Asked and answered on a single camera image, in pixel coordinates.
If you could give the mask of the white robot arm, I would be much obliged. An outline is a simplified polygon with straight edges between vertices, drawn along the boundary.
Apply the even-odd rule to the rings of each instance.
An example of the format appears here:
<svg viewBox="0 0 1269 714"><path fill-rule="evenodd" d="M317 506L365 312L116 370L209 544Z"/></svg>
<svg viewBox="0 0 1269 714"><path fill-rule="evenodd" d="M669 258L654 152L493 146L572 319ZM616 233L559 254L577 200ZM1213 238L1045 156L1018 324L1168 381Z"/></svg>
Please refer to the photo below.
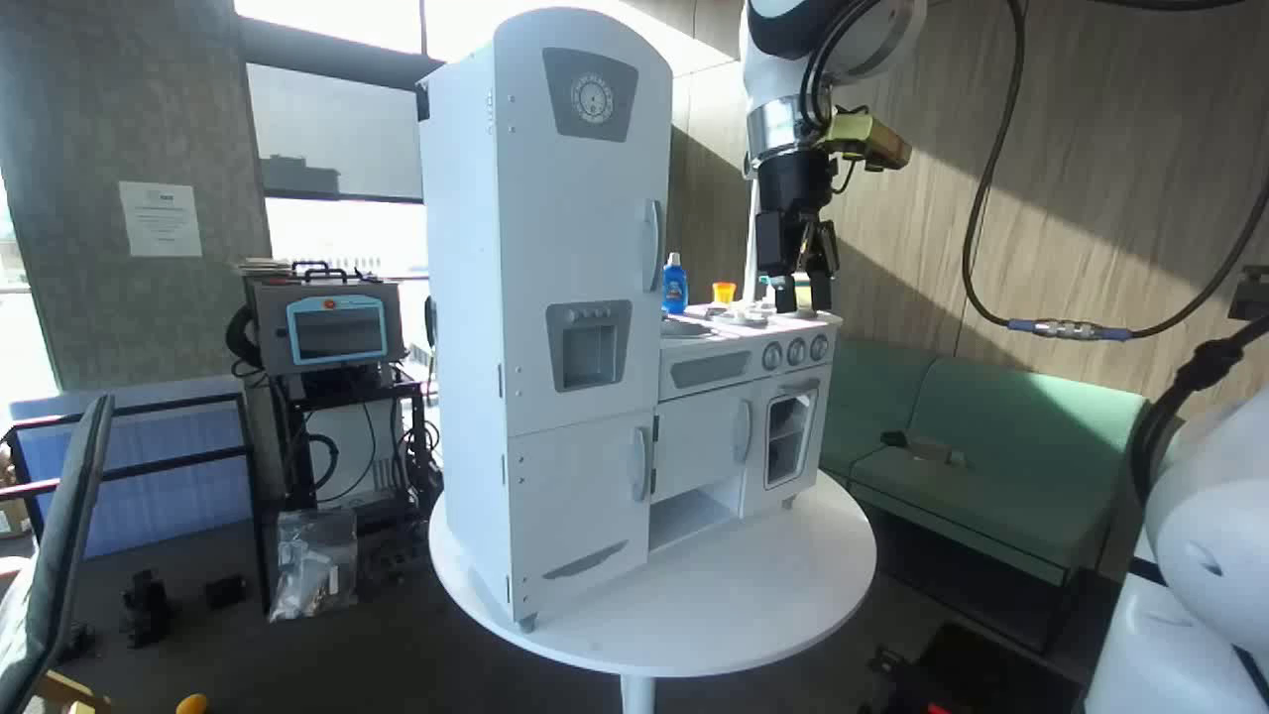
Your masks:
<svg viewBox="0 0 1269 714"><path fill-rule="evenodd" d="M822 308L831 283L841 168L900 171L913 142L830 93L880 70L915 38L929 0L744 0L744 288L780 312ZM1186 395L1217 384L1269 336L1265 299L1192 350L1130 434L1141 500L1126 581L1086 714L1269 714L1269 394L1186 425Z"/></svg>

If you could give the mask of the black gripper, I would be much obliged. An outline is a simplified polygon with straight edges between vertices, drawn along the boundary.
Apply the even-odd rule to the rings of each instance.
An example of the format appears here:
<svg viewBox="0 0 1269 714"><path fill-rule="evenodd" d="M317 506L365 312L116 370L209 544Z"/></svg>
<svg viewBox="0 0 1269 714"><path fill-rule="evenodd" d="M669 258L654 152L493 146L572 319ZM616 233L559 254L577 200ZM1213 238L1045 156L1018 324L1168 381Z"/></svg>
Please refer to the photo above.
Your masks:
<svg viewBox="0 0 1269 714"><path fill-rule="evenodd" d="M757 307L767 312L777 312L780 279L792 279L792 312L815 308L814 283L831 272L837 246L825 220L831 171L825 152L772 156L757 168Z"/></svg>

